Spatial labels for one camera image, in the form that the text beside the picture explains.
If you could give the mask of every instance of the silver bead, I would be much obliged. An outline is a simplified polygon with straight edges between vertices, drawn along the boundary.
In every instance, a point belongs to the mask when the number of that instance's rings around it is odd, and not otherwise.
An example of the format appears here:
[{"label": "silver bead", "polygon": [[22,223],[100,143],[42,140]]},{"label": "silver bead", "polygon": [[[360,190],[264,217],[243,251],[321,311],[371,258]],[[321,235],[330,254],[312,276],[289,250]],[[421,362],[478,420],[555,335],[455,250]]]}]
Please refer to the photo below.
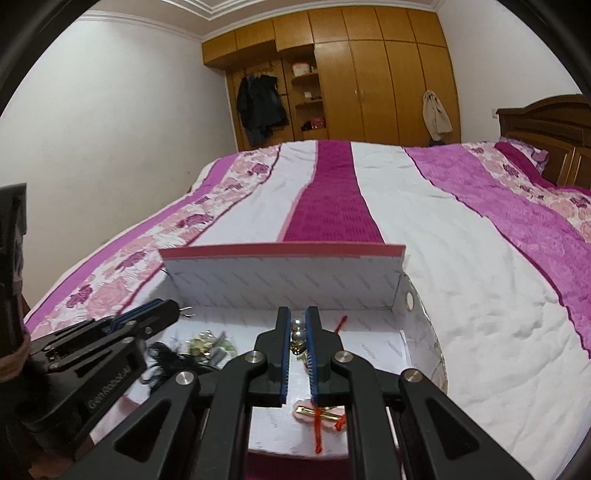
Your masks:
[{"label": "silver bead", "polygon": [[291,332],[291,340],[293,342],[306,341],[306,331],[295,330],[294,332]]},{"label": "silver bead", "polygon": [[293,319],[291,321],[291,330],[293,332],[297,330],[305,330],[306,329],[306,322],[303,319]]}]

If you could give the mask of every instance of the gold bar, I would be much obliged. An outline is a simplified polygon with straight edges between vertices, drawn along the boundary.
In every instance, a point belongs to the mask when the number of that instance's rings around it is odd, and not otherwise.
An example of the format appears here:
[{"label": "gold bar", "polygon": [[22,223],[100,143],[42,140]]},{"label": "gold bar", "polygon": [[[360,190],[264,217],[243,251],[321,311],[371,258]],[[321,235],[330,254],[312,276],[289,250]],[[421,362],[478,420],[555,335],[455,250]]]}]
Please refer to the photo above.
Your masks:
[{"label": "gold bar", "polygon": [[[295,412],[296,413],[301,413],[302,415],[306,415],[307,417],[314,417],[314,409],[313,408],[308,408],[308,407],[304,407],[302,405],[299,405],[295,408]],[[335,423],[337,423],[343,416],[342,415],[337,415],[336,413],[331,413],[329,411],[323,410],[320,413],[320,418],[323,420],[328,420],[328,421],[333,421]]]}]

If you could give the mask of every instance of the crown molding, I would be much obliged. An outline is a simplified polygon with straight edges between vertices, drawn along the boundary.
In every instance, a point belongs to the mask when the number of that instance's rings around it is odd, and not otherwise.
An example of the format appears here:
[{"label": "crown molding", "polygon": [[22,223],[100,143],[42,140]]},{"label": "crown molding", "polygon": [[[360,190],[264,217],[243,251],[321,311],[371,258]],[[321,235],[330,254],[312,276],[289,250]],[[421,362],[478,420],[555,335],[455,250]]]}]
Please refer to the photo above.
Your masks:
[{"label": "crown molding", "polygon": [[138,17],[137,15],[122,14],[119,12],[109,12],[103,10],[88,10],[82,14],[77,22],[118,22],[124,24],[141,25],[143,27],[154,28],[156,30],[172,33],[179,37],[188,38],[189,40],[202,42],[203,37],[195,33],[189,32],[179,27],[151,20],[145,17]]},{"label": "crown molding", "polygon": [[201,17],[204,20],[211,20],[212,7],[204,4],[203,2],[199,2],[201,5],[199,5],[195,2],[189,2],[189,1],[183,2],[184,4],[187,3],[187,4],[191,5],[193,7],[193,8],[191,8],[191,7],[188,7],[187,5],[179,4],[178,2],[175,2],[174,0],[160,0],[160,1],[164,2],[165,4],[172,5],[173,7],[180,8],[181,10],[185,10],[186,12],[188,12],[190,14],[197,15],[198,17]]},{"label": "crown molding", "polygon": [[433,0],[431,6],[433,7],[434,11],[439,12],[439,9],[443,6],[444,3],[445,0]]},{"label": "crown molding", "polygon": [[[241,3],[247,4],[242,5],[239,8],[234,8],[231,11],[235,11],[240,8],[247,7],[248,5],[257,4],[260,2],[264,2],[265,0],[227,0],[225,3]],[[273,10],[269,10],[267,12],[263,12],[258,15],[253,15],[248,18],[244,18],[242,20],[238,20],[228,25],[224,25],[221,28],[211,31],[203,36],[203,41],[209,40],[211,38],[217,37],[229,31],[235,30],[240,27],[244,27],[245,25],[250,25],[252,23],[258,22],[260,20],[266,20],[267,18],[277,17],[279,15],[286,15],[293,12],[301,12],[304,10],[315,10],[317,8],[327,8],[327,7],[349,7],[349,6],[359,6],[359,5],[374,5],[377,7],[404,7],[404,8],[412,8],[414,10],[425,10],[429,12],[435,11],[434,5],[437,5],[441,0],[433,0],[431,5],[420,5],[414,2],[405,1],[405,0],[319,0],[317,2],[311,2],[307,4],[299,4],[299,5],[290,5],[289,7],[282,7],[276,8]]]}]

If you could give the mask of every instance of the bed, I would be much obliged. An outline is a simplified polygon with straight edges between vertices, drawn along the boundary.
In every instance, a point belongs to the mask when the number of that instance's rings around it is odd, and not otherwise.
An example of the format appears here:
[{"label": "bed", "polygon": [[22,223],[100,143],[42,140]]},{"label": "bed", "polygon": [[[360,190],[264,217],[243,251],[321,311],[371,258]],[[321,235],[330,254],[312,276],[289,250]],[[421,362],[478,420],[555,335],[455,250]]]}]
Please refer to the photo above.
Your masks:
[{"label": "bed", "polygon": [[[66,272],[29,312],[27,327],[36,338],[154,297],[174,298],[162,247],[405,244],[405,271],[445,355],[448,395],[537,480],[561,472],[578,478],[591,443],[584,442],[591,426],[591,192],[580,185],[591,109],[568,96],[499,115],[507,137],[500,142],[402,148],[304,141],[218,159],[182,198]],[[540,152],[517,140],[549,151],[543,176]],[[133,406],[121,400],[93,438]],[[276,459],[251,461],[258,465],[251,477],[262,477]],[[302,465],[292,470],[298,477],[311,468]],[[328,471],[340,476],[342,462],[335,465]],[[325,467],[304,476],[324,475]]]}]

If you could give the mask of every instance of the white wall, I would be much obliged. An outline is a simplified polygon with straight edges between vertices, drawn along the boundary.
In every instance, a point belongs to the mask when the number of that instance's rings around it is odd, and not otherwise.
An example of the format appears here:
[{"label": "white wall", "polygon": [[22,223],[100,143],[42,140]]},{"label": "white wall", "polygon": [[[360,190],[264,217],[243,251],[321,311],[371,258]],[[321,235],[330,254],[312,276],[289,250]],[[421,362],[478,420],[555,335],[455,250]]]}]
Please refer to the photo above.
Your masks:
[{"label": "white wall", "polygon": [[165,30],[78,20],[21,83],[0,117],[0,184],[28,184],[29,303],[235,151],[223,74],[201,55]]},{"label": "white wall", "polygon": [[437,14],[456,76],[462,140],[498,140],[497,108],[580,93],[560,61],[496,0],[444,0]]}]

